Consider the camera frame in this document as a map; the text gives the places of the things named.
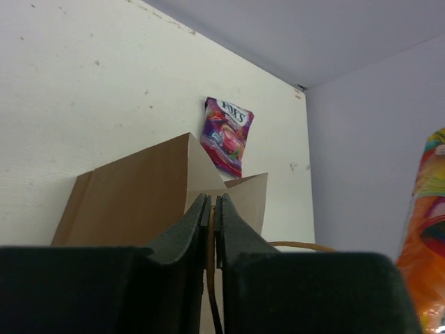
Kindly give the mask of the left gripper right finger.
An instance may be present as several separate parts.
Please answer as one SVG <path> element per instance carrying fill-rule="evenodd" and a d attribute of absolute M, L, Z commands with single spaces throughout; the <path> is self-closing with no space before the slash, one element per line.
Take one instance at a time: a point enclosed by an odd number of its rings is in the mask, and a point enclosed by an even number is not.
<path fill-rule="evenodd" d="M 216 201 L 226 333 L 420 333 L 399 270 L 377 253 L 281 252 Z"/>

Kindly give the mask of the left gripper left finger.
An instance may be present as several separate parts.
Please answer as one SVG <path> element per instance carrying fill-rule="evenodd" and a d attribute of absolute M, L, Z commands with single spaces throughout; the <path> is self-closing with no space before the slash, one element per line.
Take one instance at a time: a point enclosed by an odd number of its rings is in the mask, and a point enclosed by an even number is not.
<path fill-rule="evenodd" d="M 198 333 L 211 198 L 146 246 L 1 249 L 2 333 Z"/>

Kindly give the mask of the brown paper bag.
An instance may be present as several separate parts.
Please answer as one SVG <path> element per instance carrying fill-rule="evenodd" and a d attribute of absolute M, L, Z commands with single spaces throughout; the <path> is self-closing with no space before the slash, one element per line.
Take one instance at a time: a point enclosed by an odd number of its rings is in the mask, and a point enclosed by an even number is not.
<path fill-rule="evenodd" d="M 184 134 L 78 176 L 51 245 L 146 246 L 177 223 L 199 195 L 209 196 L 199 332 L 208 327 L 225 332 L 216 201 L 228 195 L 261 236 L 267 183 L 264 173 L 224 181 L 197 140 Z"/>

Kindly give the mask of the orange Fox's candy bag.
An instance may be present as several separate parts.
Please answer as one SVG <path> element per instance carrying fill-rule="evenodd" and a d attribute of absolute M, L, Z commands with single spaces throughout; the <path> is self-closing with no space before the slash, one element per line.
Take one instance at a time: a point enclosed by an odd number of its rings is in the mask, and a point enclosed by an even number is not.
<path fill-rule="evenodd" d="M 424 333 L 444 332 L 444 129 L 428 137 L 396 266 Z"/>

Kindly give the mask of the purple Fox's candy bag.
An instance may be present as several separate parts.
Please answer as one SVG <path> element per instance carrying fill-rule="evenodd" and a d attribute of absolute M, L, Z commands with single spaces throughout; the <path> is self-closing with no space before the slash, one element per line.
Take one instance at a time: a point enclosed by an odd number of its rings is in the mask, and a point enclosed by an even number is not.
<path fill-rule="evenodd" d="M 206 99 L 204 109 L 202 147 L 217 168 L 233 177 L 241 177 L 253 112 L 214 97 Z"/>

